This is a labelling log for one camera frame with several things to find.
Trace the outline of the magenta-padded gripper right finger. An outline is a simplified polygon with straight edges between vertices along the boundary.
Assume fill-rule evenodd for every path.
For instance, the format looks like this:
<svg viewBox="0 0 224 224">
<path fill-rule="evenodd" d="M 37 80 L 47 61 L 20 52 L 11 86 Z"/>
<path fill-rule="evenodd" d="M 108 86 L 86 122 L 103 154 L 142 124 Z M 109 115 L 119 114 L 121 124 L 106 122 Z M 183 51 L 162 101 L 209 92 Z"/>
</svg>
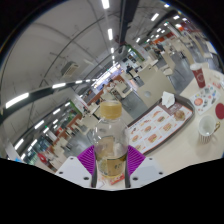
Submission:
<svg viewBox="0 0 224 224">
<path fill-rule="evenodd" d="M 140 188 L 164 176 L 153 157 L 146 157 L 134 147 L 128 147 L 125 168 L 125 187 Z"/>
</svg>

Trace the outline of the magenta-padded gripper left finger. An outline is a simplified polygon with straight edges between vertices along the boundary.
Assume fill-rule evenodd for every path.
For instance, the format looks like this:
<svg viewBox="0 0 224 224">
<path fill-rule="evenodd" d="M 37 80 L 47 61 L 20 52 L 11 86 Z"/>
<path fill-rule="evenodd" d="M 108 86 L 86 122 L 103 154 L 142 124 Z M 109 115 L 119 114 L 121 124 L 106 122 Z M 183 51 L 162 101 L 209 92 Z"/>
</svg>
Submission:
<svg viewBox="0 0 224 224">
<path fill-rule="evenodd" d="M 56 175 L 84 188 L 95 187 L 97 169 L 94 147 L 90 146 L 77 157 L 68 157 Z"/>
</svg>

